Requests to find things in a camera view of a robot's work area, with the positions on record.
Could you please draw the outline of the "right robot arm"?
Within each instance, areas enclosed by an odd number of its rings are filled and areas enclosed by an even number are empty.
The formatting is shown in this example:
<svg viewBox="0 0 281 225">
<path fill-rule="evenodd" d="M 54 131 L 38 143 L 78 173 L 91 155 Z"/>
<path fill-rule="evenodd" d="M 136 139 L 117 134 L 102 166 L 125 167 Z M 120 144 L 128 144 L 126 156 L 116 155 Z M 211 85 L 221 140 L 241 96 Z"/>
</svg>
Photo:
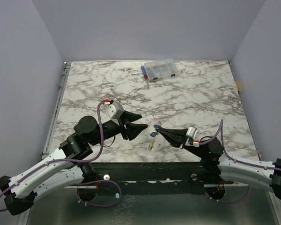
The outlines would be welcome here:
<svg viewBox="0 0 281 225">
<path fill-rule="evenodd" d="M 210 183 L 236 181 L 262 188 L 281 200 L 281 158 L 276 161 L 254 161 L 231 156 L 224 148 L 223 139 L 214 135 L 201 142 L 195 139 L 197 129 L 166 129 L 154 126 L 173 147 L 184 149 L 200 158 Z"/>
</svg>

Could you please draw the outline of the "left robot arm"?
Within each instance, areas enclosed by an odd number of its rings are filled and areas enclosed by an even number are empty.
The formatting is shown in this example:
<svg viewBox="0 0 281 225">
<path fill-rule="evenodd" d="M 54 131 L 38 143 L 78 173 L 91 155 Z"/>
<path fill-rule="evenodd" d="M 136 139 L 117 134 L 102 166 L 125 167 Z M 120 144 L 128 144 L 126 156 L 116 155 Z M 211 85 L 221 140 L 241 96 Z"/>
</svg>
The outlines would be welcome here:
<svg viewBox="0 0 281 225">
<path fill-rule="evenodd" d="M 30 169 L 13 177 L 0 178 L 0 212 L 8 211 L 18 215 L 31 208 L 38 199 L 50 192 L 70 185 L 89 185 L 100 182 L 91 162 L 86 159 L 92 154 L 92 146 L 103 146 L 104 141 L 121 134 L 125 140 L 135 139 L 147 124 L 136 124 L 141 119 L 140 114 L 123 111 L 116 118 L 102 123 L 100 118 L 84 116 L 74 127 L 70 135 L 48 157 L 38 162 Z"/>
</svg>

